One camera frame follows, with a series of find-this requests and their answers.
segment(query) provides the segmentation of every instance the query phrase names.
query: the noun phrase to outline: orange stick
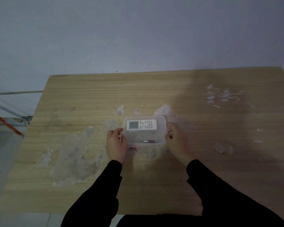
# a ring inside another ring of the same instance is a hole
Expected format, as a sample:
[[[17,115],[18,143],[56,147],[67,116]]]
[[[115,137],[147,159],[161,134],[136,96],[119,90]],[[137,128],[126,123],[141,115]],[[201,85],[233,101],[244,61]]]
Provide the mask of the orange stick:
[[[10,125],[9,123],[7,123],[3,118],[0,117],[0,121],[7,126],[9,129],[11,129],[13,132],[15,132],[17,135],[20,135],[22,137],[24,137],[24,134],[22,134],[20,131],[18,131],[16,128],[14,128],[12,125]]]

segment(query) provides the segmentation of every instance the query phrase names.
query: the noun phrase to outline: tiled floor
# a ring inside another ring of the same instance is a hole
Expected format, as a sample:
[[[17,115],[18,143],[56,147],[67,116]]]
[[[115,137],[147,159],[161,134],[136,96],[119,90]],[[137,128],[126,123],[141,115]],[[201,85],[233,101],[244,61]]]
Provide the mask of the tiled floor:
[[[8,130],[6,132],[0,131],[0,194],[22,140],[20,136]],[[122,216],[116,215],[110,226],[115,227]],[[63,217],[64,214],[58,213],[0,212],[0,227],[58,227],[61,225]]]

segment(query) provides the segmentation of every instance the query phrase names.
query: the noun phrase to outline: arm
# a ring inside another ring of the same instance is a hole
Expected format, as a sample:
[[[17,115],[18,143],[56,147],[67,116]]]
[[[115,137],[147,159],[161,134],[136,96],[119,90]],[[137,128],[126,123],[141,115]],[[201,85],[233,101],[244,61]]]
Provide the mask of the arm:
[[[187,146],[185,133],[174,124],[166,135],[171,153],[185,166],[187,182],[202,201],[202,216],[209,222],[232,224],[261,223],[284,226],[284,221],[268,208],[237,191],[205,167],[193,156]]]
[[[62,227],[110,226],[118,211],[119,202],[116,196],[122,180],[122,165],[127,154],[125,137],[118,137],[121,131],[122,128],[108,131],[106,153],[110,162],[95,183],[67,211]]]

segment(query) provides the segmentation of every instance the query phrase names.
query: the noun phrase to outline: transparent plastic box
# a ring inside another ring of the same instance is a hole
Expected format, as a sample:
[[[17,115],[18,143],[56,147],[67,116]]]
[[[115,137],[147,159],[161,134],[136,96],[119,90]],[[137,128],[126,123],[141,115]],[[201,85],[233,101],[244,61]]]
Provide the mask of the transparent plastic box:
[[[152,120],[157,121],[157,130],[127,130],[129,120]],[[156,116],[126,116],[123,121],[123,135],[126,137],[128,147],[151,146],[166,143],[167,134],[166,118]]]

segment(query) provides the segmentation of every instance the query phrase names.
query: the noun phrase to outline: white remote control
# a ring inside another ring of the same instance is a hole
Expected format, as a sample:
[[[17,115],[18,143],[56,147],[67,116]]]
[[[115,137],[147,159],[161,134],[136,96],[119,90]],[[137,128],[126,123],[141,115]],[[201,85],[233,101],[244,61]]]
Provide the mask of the white remote control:
[[[157,120],[129,120],[127,121],[128,131],[157,130]]]

